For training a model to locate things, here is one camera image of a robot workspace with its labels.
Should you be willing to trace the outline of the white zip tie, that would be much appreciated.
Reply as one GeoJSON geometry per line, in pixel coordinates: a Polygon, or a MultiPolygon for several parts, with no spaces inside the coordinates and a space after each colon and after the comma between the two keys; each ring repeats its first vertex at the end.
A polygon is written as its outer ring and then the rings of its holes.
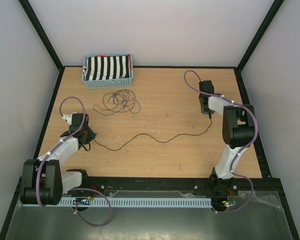
{"type": "Polygon", "coordinates": [[[115,91],[112,94],[112,97],[110,98],[111,100],[113,100],[113,103],[116,104],[115,108],[117,107],[121,107],[121,109],[119,110],[111,110],[112,113],[110,114],[110,116],[112,115],[118,115],[118,114],[124,114],[124,113],[130,113],[131,116],[129,117],[129,119],[125,119],[125,120],[119,120],[119,121],[114,121],[113,119],[110,119],[110,122],[112,124],[119,124],[119,123],[125,123],[128,122],[130,120],[132,120],[138,113],[141,112],[141,105],[139,103],[139,99],[141,98],[141,96],[137,96],[134,93],[134,90],[136,88],[144,88],[141,85],[137,85],[135,87],[133,87],[132,89],[121,89],[118,91],[115,91]]]}

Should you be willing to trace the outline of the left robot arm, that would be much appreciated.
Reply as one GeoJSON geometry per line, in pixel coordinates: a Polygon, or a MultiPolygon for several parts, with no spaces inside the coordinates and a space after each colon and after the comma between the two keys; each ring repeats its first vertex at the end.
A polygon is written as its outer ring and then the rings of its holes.
{"type": "Polygon", "coordinates": [[[61,166],[81,148],[89,151],[97,134],[89,127],[88,114],[74,112],[62,118],[69,129],[60,135],[58,143],[39,158],[23,164],[20,201],[24,205],[57,205],[72,189],[84,194],[90,188],[86,170],[68,169],[62,174],[61,166]]]}

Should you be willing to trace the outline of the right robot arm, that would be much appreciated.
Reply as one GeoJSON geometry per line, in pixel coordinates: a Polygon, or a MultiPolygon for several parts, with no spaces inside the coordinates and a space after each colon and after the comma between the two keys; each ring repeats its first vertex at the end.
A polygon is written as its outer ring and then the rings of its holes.
{"type": "Polygon", "coordinates": [[[214,113],[222,116],[222,139],[225,147],[208,183],[209,190],[219,195],[226,189],[226,182],[234,177],[233,171],[241,155],[255,139],[255,111],[251,104],[240,105],[216,94],[210,80],[200,81],[198,86],[201,113],[210,118],[214,113]]]}

